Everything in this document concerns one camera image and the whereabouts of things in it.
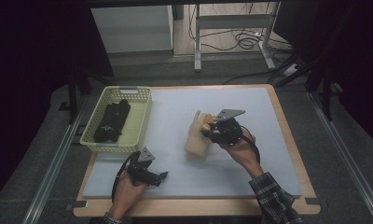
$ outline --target hand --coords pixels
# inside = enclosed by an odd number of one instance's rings
[[[242,134],[251,139],[253,142],[256,140],[254,136],[250,135],[248,131],[244,129],[242,130]],[[259,165],[256,159],[254,150],[246,141],[241,139],[233,146],[225,144],[220,144],[219,146],[226,150],[234,161],[244,167],[252,178],[256,178],[264,174],[262,167]]]
[[[108,215],[114,219],[121,220],[128,209],[139,201],[146,189],[146,184],[135,187],[127,171],[123,171],[117,183],[117,190],[113,205]]]

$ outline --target dark curtain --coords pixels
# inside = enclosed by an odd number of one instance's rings
[[[87,2],[0,2],[0,190],[76,69],[113,75]]]

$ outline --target beige object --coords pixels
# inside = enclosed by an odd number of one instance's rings
[[[186,140],[186,157],[194,161],[205,161],[207,150],[211,143],[210,138],[204,137],[200,131],[200,127],[204,124],[206,118],[205,113],[200,113],[198,110],[195,114],[191,125],[189,126],[188,137]]]

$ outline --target green basket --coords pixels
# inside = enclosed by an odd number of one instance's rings
[[[126,99],[131,106],[131,111],[122,129],[122,135],[116,143],[96,143],[93,136],[102,121],[106,106],[119,103],[122,99]],[[106,87],[79,142],[90,150],[97,152],[130,154],[137,151],[142,148],[151,106],[152,96],[149,87]]]

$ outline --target sleeve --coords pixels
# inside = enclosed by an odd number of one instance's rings
[[[292,208],[294,197],[283,190],[270,173],[265,173],[249,182],[262,210],[262,223],[303,223]]]

